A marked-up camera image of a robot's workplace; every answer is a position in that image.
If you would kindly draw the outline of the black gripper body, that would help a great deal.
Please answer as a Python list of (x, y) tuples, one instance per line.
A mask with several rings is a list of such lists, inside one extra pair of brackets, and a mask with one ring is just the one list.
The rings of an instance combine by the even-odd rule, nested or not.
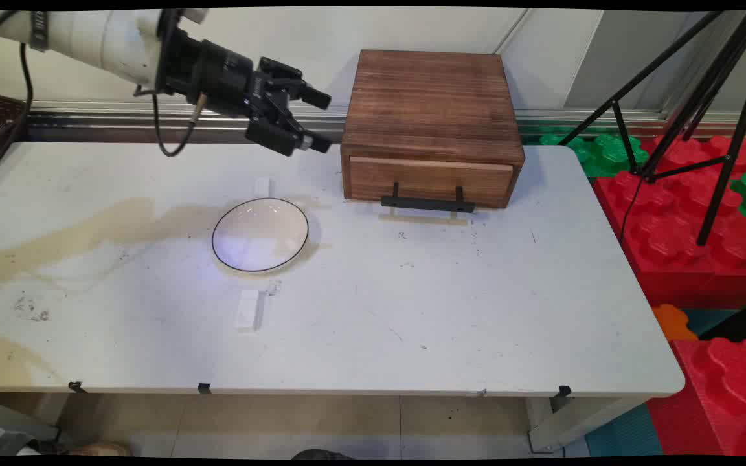
[(278, 110), (285, 105), (277, 98), (266, 98), (266, 84), (254, 89), (255, 72), (264, 78), (287, 78), (288, 66), (267, 57), (261, 57), (258, 68), (248, 57), (242, 56), (207, 39), (190, 41), (190, 103), (199, 104), (205, 97), (204, 108), (231, 118), (267, 117), (273, 123), (282, 121), (287, 111)]

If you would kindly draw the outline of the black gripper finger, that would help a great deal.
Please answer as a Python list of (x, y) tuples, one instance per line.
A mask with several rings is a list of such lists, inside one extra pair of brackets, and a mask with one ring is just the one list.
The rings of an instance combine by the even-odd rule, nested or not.
[(264, 79), (263, 89), (267, 93), (286, 93), (290, 100), (302, 100), (322, 110), (327, 110), (332, 102), (331, 95), (305, 82), (302, 71), (293, 66), (261, 57), (258, 61), (258, 73)]
[(287, 157), (295, 150), (327, 153), (332, 145), (325, 136), (302, 127), (287, 109), (251, 108), (245, 138)]

